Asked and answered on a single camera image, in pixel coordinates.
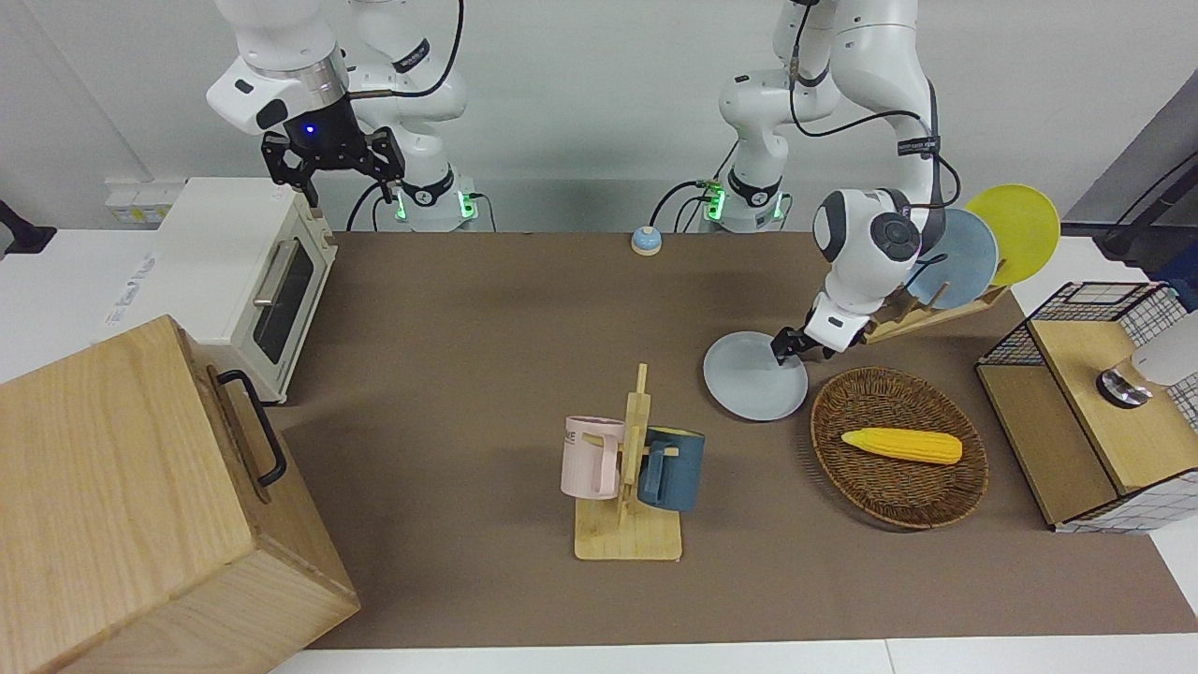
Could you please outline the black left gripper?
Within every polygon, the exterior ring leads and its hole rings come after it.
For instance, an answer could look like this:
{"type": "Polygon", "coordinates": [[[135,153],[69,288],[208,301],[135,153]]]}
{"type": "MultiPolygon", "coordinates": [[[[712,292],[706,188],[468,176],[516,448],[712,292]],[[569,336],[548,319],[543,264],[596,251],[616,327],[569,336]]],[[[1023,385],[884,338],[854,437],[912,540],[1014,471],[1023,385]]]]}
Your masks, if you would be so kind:
{"type": "Polygon", "coordinates": [[[818,354],[822,362],[830,362],[837,351],[827,348],[810,338],[804,330],[779,330],[773,338],[773,358],[782,366],[792,356],[807,358],[809,354],[818,354]]]}

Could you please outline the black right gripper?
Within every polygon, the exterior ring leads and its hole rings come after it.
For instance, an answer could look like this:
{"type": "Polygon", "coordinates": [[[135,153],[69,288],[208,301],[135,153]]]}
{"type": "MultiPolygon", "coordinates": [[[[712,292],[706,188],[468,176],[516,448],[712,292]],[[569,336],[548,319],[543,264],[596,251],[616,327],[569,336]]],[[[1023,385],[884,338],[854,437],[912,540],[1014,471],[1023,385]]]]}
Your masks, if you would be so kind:
{"type": "Polygon", "coordinates": [[[361,168],[381,187],[386,204],[394,204],[394,184],[405,178],[406,163],[393,129],[363,134],[350,95],[284,121],[285,134],[264,134],[262,157],[270,178],[290,186],[317,208],[313,184],[316,168],[361,168]]]}

